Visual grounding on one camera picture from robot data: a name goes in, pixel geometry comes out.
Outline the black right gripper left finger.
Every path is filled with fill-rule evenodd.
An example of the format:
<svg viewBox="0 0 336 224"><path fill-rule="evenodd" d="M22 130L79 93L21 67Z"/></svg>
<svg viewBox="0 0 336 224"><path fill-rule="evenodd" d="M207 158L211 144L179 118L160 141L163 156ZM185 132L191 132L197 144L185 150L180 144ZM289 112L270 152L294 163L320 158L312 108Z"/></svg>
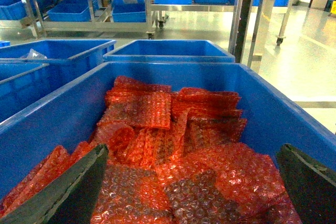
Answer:
<svg viewBox="0 0 336 224"><path fill-rule="evenodd" d="M99 144L1 223L90 223L108 159Z"/></svg>

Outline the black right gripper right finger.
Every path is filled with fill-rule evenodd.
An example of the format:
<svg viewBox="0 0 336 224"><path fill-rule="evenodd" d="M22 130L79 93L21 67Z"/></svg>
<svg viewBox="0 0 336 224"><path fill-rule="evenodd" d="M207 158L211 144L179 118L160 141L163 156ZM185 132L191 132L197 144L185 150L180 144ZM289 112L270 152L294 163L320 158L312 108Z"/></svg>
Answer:
<svg viewBox="0 0 336 224"><path fill-rule="evenodd" d="M335 223L335 171L290 144L276 160L302 223Z"/></svg>

